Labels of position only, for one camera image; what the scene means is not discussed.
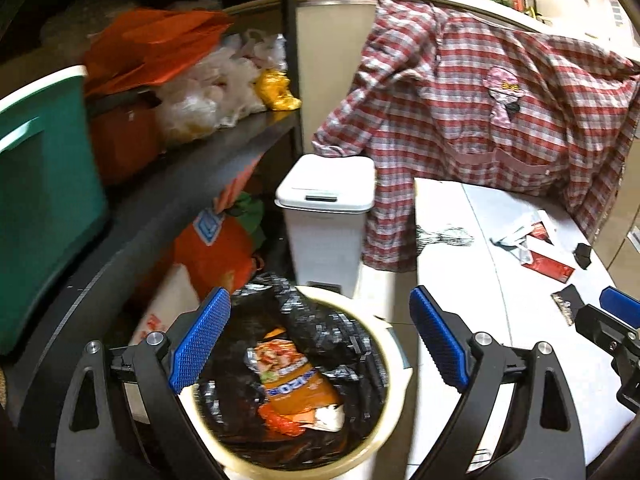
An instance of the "trash can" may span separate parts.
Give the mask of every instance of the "trash can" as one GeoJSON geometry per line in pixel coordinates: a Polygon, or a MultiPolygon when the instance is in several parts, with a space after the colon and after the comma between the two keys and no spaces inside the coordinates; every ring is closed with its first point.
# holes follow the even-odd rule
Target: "trash can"
{"type": "Polygon", "coordinates": [[[353,451],[333,463],[316,468],[284,471],[268,469],[240,458],[229,451],[207,427],[196,403],[198,385],[180,393],[180,401],[193,427],[215,460],[229,470],[252,480],[329,480],[336,478],[370,458],[391,436],[404,407],[404,394],[412,368],[389,323],[363,312],[360,303],[335,292],[311,286],[299,286],[304,296],[316,303],[345,313],[356,319],[377,343],[388,374],[386,401],[378,423],[371,434],[353,451]]]}
{"type": "Polygon", "coordinates": [[[107,201],[87,134],[83,66],[0,100],[0,354],[49,285],[98,234],[107,201]]]}
{"type": "Polygon", "coordinates": [[[304,155],[276,191],[300,285],[353,297],[376,170],[364,156],[304,155]]]}

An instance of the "black garbage bag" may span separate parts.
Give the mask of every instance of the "black garbage bag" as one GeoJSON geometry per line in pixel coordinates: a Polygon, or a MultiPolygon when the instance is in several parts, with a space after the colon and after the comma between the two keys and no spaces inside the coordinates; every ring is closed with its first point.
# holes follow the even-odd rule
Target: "black garbage bag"
{"type": "Polygon", "coordinates": [[[196,403],[217,439],[236,455],[267,468],[300,470],[356,449],[380,418],[387,386],[380,350],[357,320],[267,273],[232,295],[231,316],[200,374],[196,403]],[[307,429],[285,436],[269,430],[257,413],[265,393],[245,356],[278,327],[340,394],[345,414],[340,431],[307,429]]]}

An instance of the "red and white plaid shirt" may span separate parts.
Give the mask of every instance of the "red and white plaid shirt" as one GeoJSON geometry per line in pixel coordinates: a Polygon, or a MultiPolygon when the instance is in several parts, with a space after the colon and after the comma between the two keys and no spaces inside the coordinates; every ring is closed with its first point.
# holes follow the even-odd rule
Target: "red and white plaid shirt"
{"type": "Polygon", "coordinates": [[[363,260],[376,269],[415,267],[415,177],[557,195],[588,236],[622,176],[639,80],[587,41],[379,0],[350,94],[313,145],[375,162],[363,260]]]}

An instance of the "yellow bucket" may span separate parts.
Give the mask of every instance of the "yellow bucket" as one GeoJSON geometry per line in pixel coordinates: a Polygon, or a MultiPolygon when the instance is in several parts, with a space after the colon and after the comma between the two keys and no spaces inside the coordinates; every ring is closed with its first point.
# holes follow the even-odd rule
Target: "yellow bucket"
{"type": "Polygon", "coordinates": [[[299,286],[298,290],[310,300],[330,306],[358,320],[362,327],[371,334],[378,344],[380,355],[385,362],[386,373],[388,374],[386,401],[376,427],[348,455],[331,464],[315,469],[281,471],[267,469],[243,460],[220,444],[200,416],[194,397],[196,386],[188,386],[183,389],[180,393],[180,401],[191,419],[195,431],[213,458],[231,471],[252,480],[328,480],[336,478],[364,462],[386,442],[396,427],[404,405],[404,394],[413,372],[396,337],[390,330],[391,325],[389,323],[367,312],[362,312],[362,307],[357,301],[350,300],[335,292],[312,286],[299,286]]]}

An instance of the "cartoon applique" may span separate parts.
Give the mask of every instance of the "cartoon applique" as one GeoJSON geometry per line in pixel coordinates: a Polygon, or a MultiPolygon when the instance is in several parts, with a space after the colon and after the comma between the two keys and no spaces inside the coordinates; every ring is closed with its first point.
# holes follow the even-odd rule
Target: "cartoon applique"
{"type": "Polygon", "coordinates": [[[494,66],[489,69],[484,86],[496,101],[491,111],[491,124],[511,128],[511,120],[520,111],[518,99],[524,95],[518,79],[508,70],[494,66]]]}

